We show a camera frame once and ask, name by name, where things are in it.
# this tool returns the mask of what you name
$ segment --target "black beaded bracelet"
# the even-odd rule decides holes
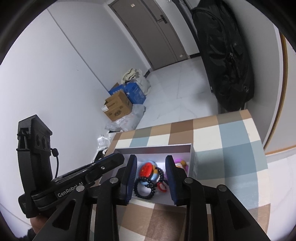
[[[154,196],[155,188],[157,187],[157,183],[162,183],[164,181],[163,170],[161,168],[159,168],[159,167],[155,167],[155,169],[158,170],[158,172],[159,172],[159,180],[158,180],[158,182],[153,183],[149,178],[146,178],[146,177],[139,177],[139,178],[137,178],[135,180],[135,185],[133,187],[133,190],[134,190],[137,197],[143,198],[143,199],[152,198]],[[140,181],[148,182],[148,184],[145,185],[145,187],[150,188],[151,192],[147,196],[142,196],[141,194],[139,194],[138,184],[139,184]]]

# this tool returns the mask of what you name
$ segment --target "red round charm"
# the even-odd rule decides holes
[[[139,172],[139,177],[149,178],[153,174],[153,165],[150,162],[145,163]]]
[[[161,192],[166,192],[167,191],[167,187],[166,187],[164,182],[162,182],[162,183],[158,182],[157,187],[158,187],[158,190],[161,191]]]

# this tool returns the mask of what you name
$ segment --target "black sleeve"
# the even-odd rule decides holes
[[[35,238],[36,234],[34,233],[33,229],[28,230],[28,234],[22,238],[18,238],[18,241],[32,241]]]

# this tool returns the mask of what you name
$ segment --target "cardboard box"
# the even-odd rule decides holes
[[[123,90],[120,90],[106,99],[105,105],[101,109],[111,121],[116,121],[131,113],[132,107],[132,103]]]
[[[113,169],[112,171],[103,175],[101,183],[110,177],[115,177],[119,168],[127,165],[128,159],[131,154],[135,154],[138,161],[137,166],[137,175],[141,166],[147,161],[151,160],[156,162],[157,166],[160,167],[165,172],[165,158],[167,155],[172,155],[173,159],[183,159],[188,165],[188,177],[194,178],[197,173],[197,161],[195,152],[193,149],[193,144],[182,144],[182,145],[167,145],[167,146],[149,146],[149,147],[131,147],[131,148],[117,148],[114,150],[114,153],[123,154],[125,160],[123,165]],[[148,195],[150,193],[150,189],[145,186],[139,184],[138,190],[140,193]],[[153,203],[174,205],[172,198],[170,196],[170,191],[168,187],[168,191],[166,193],[156,192],[155,195],[148,200]]]
[[[143,104],[146,100],[146,96],[144,95],[143,91],[140,89],[137,83],[128,83],[125,86],[119,85],[116,83],[112,89],[109,91],[110,95],[123,90],[128,99],[131,101],[132,104]]]

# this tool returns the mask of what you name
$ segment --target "black bag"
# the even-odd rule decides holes
[[[254,74],[233,12],[222,0],[201,0],[192,18],[212,92],[227,111],[239,110],[254,96]]]

